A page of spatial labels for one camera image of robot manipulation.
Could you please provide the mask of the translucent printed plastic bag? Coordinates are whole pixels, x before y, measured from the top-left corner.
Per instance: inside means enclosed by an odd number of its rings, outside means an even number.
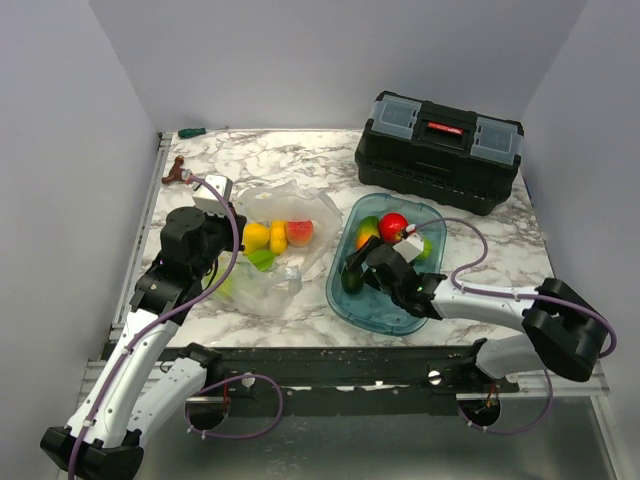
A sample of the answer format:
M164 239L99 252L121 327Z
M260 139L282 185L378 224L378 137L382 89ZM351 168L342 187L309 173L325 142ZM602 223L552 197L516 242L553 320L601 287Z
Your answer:
M282 314L301 291L303 277L332 245L342 214L325 190L293 180L253 187L236 202L248 219L233 271L212 297L241 313Z

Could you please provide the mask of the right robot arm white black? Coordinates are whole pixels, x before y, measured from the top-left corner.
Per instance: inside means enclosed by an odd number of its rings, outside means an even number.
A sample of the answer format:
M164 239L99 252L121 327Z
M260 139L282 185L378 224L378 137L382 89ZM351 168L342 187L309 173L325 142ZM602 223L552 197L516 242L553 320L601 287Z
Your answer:
M480 392L509 374L542 369L574 382L590 379L609 331L571 288L548 278L539 287L490 290L417 272L413 263L423 245L416 233L402 234L395 244L372 236L347 256L342 269L413 317L466 319L513 330L511 337L478 342L473 359L459 370L467 389Z

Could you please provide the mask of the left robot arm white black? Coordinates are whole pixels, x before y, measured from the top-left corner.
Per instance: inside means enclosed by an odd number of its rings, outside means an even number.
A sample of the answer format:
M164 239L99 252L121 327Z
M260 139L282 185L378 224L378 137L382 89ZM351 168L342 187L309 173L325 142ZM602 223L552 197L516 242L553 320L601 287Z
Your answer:
M136 283L125 326L99 378L66 424L42 437L41 449L69 478L134 478L146 444L187 397L220 387L218 354L197 344L151 389L145 384L191 308L214 292L202 280L219 255L238 254L245 224L228 201L215 215L181 207L167 216L161 249Z

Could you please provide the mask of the green fake fruit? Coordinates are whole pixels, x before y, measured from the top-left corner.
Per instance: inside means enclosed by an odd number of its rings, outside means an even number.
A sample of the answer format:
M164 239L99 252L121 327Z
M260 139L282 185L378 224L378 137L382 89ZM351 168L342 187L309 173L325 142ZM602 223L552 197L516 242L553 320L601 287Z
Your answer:
M417 261L425 261L429 258L430 254L432 252L432 243L430 242L429 239L427 238L423 238L422 239L422 251L421 253L416 257Z

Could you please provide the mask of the fake peach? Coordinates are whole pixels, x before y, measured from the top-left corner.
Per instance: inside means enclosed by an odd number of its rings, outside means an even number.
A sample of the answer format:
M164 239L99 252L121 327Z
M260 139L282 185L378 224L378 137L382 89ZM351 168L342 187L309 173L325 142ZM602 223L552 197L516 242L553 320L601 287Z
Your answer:
M313 239L314 224L311 220L287 222L285 236L290 245L294 247L305 247Z

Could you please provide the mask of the yellow fake fruit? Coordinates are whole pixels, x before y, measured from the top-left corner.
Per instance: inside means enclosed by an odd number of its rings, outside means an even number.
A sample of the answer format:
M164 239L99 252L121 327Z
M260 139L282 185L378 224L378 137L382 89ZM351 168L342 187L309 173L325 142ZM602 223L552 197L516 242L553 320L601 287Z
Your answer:
M249 223L243 230L243 253L249 255L267 246L270 241L270 229L260 223Z

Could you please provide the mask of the red fake fruit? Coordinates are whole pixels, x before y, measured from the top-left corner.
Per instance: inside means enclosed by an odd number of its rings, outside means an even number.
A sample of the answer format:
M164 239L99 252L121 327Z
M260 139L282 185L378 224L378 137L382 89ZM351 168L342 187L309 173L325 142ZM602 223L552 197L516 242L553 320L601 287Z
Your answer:
M398 243L403 237L403 231L408 226L407 219L397 212L384 215L378 223L380 238L389 244Z

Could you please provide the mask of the light green fake pear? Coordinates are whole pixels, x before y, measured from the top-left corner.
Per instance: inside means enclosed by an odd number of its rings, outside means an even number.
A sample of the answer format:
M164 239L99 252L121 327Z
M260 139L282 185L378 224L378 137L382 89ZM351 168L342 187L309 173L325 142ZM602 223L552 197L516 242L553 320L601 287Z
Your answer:
M231 276L227 277L224 282L215 290L214 294L225 299L231 300L235 293L234 280Z

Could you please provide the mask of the dark green fake avocado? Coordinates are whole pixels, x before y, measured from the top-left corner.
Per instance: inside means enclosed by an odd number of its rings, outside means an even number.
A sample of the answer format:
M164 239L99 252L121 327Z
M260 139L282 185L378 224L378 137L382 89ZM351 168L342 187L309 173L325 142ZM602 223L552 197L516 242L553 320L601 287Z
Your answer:
M340 276L341 287L348 295L359 294L364 286L361 274L354 270L344 270Z

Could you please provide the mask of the orange green fake mango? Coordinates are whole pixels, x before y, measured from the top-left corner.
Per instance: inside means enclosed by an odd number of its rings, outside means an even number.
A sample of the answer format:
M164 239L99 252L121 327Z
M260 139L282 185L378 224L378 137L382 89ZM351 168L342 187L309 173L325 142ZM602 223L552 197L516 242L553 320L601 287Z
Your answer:
M355 246L361 249L370 238L379 238L379 218L376 216L367 216L361 220L356 232Z

